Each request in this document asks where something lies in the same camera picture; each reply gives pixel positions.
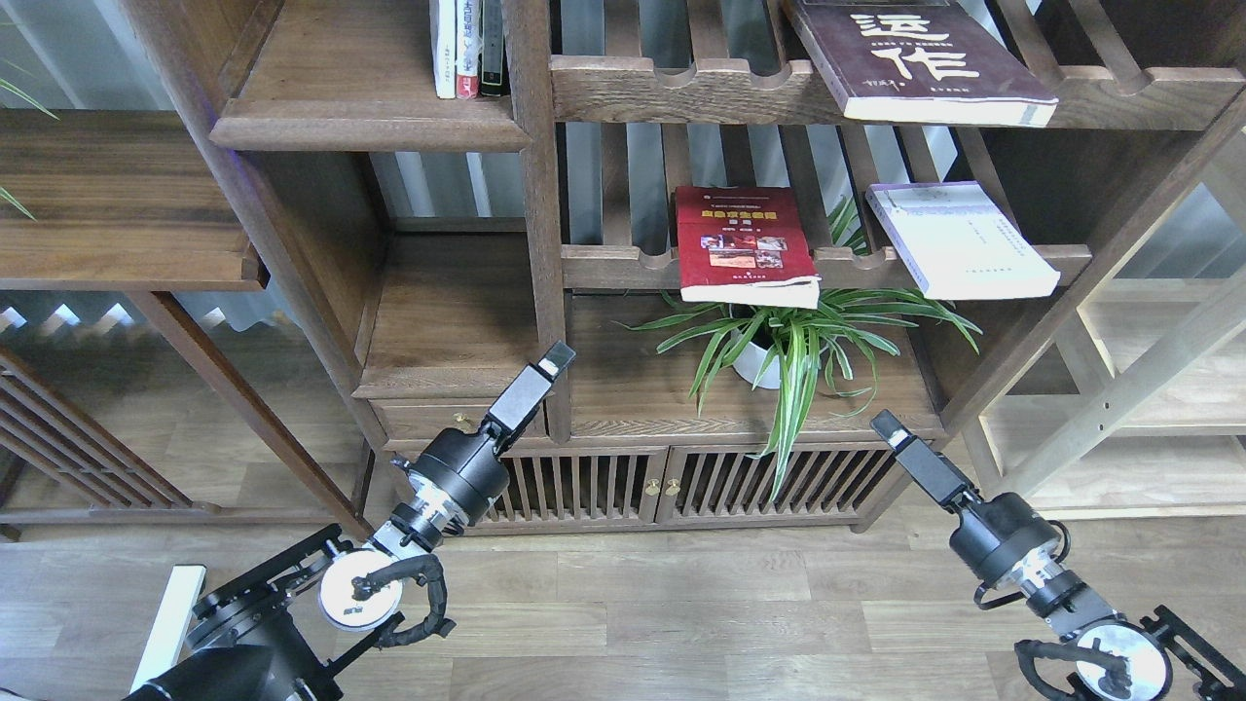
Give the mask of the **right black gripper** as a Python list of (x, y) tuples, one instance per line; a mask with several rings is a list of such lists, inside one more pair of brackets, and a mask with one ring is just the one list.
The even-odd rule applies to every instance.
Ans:
[(1023, 497), (1002, 493), (979, 501), (969, 476), (911, 433), (890, 410), (882, 410), (868, 425), (890, 445), (915, 483), (944, 510), (959, 515), (949, 547), (981, 581), (996, 585), (1037, 547), (1049, 550), (1059, 540), (1057, 528)]

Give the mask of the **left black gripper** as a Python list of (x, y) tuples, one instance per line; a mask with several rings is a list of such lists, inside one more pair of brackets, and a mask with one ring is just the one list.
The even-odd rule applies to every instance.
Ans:
[(435, 527), (434, 513), (441, 510), (446, 525), (437, 524), (440, 532), (462, 532), (476, 525), (510, 484), (498, 456), (525, 435), (535, 410), (576, 355), (566, 342), (553, 342), (538, 362), (527, 365), (495, 400), (481, 430), (468, 435), (446, 427), (416, 459), (392, 457), (392, 464), (405, 471), (417, 493), (434, 491), (417, 496), (410, 504), (392, 507), (392, 524), (405, 532), (430, 530)]

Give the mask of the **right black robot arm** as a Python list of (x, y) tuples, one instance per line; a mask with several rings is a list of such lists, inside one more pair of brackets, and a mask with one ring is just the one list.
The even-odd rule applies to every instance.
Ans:
[(888, 410), (871, 422), (913, 481), (958, 515), (951, 549), (979, 578), (981, 609), (1024, 601), (1057, 634), (1057, 642), (1015, 642), (1027, 682), (1047, 700), (1158, 700), (1172, 684), (1172, 664), (1187, 667), (1201, 700), (1241, 700), (1244, 674), (1171, 611), (1156, 608), (1126, 621), (1093, 586), (1064, 567), (1072, 537), (1042, 518), (1023, 497), (983, 498), (944, 454), (911, 433)]

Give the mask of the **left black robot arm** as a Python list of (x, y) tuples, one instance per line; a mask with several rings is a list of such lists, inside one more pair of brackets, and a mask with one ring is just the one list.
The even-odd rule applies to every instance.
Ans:
[[(414, 496), (360, 544), (328, 525), (206, 594), (193, 608), (191, 652), (130, 694), (133, 700), (338, 700), (336, 676), (369, 647), (449, 636), (449, 581), (435, 549), (477, 524), (510, 483), (515, 445), (574, 351), (556, 342), (526, 365), (476, 430), (446, 427), (414, 459), (392, 459)], [(321, 660), (290, 609), (303, 593), (359, 642)]]

